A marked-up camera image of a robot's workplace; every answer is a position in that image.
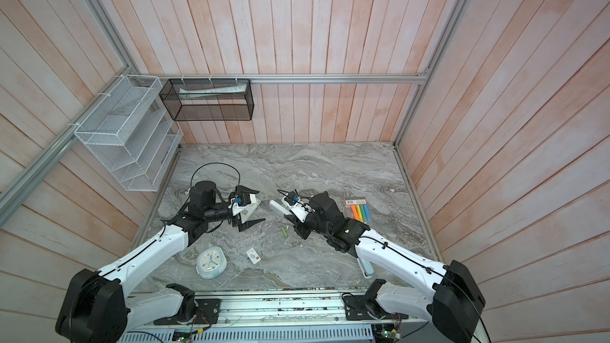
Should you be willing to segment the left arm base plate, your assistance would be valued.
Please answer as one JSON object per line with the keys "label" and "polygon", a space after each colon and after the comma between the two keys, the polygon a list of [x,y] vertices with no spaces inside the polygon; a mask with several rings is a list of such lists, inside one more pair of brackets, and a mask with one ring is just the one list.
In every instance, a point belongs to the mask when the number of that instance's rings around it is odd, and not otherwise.
{"label": "left arm base plate", "polygon": [[196,298],[193,290],[180,284],[168,284],[166,288],[179,292],[182,295],[183,300],[176,314],[155,320],[153,322],[155,326],[188,324],[193,322],[214,325],[218,322],[222,300]]}

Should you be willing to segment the white remote control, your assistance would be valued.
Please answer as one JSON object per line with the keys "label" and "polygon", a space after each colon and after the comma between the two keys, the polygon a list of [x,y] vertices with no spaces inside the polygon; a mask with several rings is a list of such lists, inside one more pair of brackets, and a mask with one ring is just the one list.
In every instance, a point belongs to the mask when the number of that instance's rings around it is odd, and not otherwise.
{"label": "white remote control", "polygon": [[243,212],[237,216],[232,217],[232,225],[237,226],[240,222],[248,221],[254,214],[255,210],[260,206],[261,202],[257,199],[256,195],[251,195],[251,200],[243,200],[243,204],[246,207]]}

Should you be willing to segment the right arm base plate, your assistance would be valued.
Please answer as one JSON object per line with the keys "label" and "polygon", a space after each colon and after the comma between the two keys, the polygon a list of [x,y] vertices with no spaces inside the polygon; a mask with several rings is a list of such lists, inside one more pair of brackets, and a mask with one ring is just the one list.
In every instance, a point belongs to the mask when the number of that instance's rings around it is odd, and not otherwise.
{"label": "right arm base plate", "polygon": [[349,321],[380,320],[408,318],[406,314],[391,314],[376,301],[381,286],[386,284],[385,279],[375,279],[364,295],[354,295],[350,292],[341,294],[344,303],[346,319]]}

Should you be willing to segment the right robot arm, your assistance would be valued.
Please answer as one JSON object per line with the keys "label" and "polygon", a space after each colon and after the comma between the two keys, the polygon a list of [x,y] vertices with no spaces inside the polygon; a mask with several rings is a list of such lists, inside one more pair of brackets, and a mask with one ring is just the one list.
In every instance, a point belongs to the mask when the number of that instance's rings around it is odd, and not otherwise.
{"label": "right robot arm", "polygon": [[380,266],[407,283],[400,287],[375,281],[363,298],[371,315],[404,314],[432,323],[452,342],[475,340],[486,301],[464,264],[429,260],[389,241],[364,222],[345,217],[327,192],[311,198],[289,192],[282,203],[288,208],[284,217],[302,239],[316,232],[338,252]]}

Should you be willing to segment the white battery cover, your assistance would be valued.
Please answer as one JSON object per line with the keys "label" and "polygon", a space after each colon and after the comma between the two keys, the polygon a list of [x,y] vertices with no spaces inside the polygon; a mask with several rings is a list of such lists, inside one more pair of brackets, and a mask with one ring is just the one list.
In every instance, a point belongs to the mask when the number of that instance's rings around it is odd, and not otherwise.
{"label": "white battery cover", "polygon": [[270,208],[275,211],[276,213],[278,213],[281,217],[287,217],[287,216],[293,216],[294,214],[292,213],[292,211],[290,211],[289,209],[285,208],[284,206],[280,205],[278,202],[276,202],[275,200],[270,200],[269,201],[269,206]]}

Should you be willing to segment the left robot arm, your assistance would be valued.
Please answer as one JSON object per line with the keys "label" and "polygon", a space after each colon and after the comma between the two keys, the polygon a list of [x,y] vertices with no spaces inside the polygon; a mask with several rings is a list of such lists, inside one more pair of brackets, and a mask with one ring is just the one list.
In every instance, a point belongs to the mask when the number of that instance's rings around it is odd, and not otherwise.
{"label": "left robot arm", "polygon": [[170,284],[148,295],[133,290],[169,258],[213,232],[212,223],[223,221],[249,229],[257,220],[244,222],[259,206],[257,191],[238,185],[228,200],[212,181],[200,181],[160,232],[132,252],[96,271],[84,269],[68,286],[55,331],[71,342],[116,342],[124,333],[160,319],[191,324],[197,318],[195,293]]}

